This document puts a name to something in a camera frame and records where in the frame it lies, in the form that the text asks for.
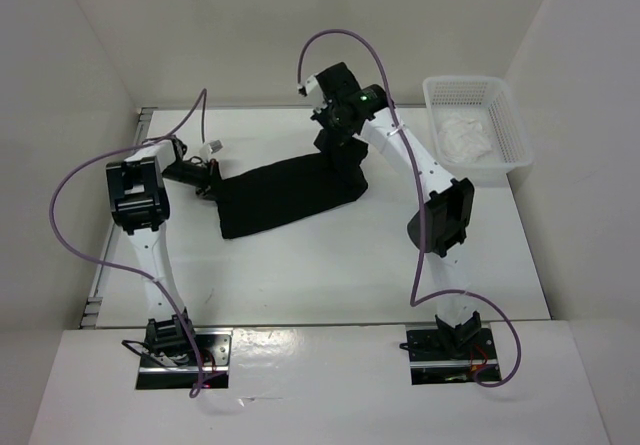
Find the black tank top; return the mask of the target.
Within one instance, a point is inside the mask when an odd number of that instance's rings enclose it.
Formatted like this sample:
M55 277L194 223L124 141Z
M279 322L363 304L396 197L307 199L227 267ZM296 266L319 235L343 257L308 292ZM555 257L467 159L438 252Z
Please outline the black tank top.
M211 194L222 237L254 235L358 200L368 189L361 163L368 146L352 140L224 178L213 169Z

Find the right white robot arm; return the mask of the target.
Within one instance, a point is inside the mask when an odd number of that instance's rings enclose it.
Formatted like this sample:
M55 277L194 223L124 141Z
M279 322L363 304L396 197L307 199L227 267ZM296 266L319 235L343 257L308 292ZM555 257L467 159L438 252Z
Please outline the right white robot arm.
M416 186L419 208L407 234L429 261L439 289L466 288L460 249L471 218L472 182L446 171L404 125L389 93L376 84L361 86L345 63L310 76L302 91L315 100L312 119L334 144L361 139Z

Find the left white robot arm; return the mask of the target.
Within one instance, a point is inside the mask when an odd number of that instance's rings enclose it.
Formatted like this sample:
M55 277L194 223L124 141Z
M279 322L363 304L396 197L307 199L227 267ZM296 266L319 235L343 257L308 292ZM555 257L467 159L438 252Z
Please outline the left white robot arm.
M199 350L167 246L171 209L163 173L193 184L198 166L184 159L186 151L181 140L170 136L148 141L126 159L106 165L112 218L128 237L143 272L149 310L143 346L161 366L187 364Z

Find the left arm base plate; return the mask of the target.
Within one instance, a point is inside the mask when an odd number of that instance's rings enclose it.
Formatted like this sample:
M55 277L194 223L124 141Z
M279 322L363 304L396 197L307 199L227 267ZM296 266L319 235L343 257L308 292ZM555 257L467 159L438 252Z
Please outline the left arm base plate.
M197 329L195 341L204 370L204 390L226 389L229 384L232 332L230 329ZM198 378L197 359L190 345L178 355L154 355L138 340L121 344L139 358L137 390L190 390Z

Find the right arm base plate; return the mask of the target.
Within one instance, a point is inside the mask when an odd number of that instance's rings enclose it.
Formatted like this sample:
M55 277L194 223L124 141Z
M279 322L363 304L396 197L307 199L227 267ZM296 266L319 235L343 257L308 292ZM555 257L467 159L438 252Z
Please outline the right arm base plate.
M408 355L413 385L473 383L475 375L482 382L497 383L502 379L488 327L454 352L445 350L434 326L409 327L399 348Z

